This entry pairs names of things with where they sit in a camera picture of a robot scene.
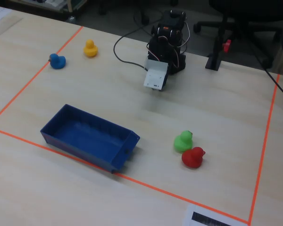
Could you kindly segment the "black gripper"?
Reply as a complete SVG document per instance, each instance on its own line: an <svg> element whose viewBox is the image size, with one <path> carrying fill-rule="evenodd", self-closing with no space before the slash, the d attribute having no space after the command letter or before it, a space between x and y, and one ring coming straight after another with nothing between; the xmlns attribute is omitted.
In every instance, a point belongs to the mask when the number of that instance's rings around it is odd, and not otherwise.
<svg viewBox="0 0 283 226"><path fill-rule="evenodd" d="M170 73L170 67L167 68L167 71L166 71L166 74L165 74L164 81L163 81L163 84L162 84L161 89L153 89L153 88L152 88L153 91L161 92L161 91L164 90L164 87L165 87L165 85L166 85L166 82L167 82L169 73Z"/></svg>

